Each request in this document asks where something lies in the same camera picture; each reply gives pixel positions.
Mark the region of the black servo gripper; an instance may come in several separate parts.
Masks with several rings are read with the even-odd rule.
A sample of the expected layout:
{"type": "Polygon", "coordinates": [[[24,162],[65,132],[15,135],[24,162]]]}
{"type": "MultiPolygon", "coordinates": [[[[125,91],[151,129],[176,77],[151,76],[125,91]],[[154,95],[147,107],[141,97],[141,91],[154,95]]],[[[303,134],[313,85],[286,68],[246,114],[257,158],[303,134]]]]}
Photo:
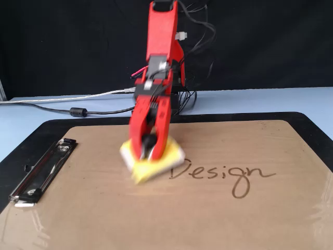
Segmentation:
{"type": "Polygon", "coordinates": [[[138,84],[135,90],[135,108],[129,123],[132,151],[136,158],[142,154],[142,136],[155,126],[157,142],[151,159],[159,160],[168,140],[171,119],[171,97],[161,84],[138,84]]]}

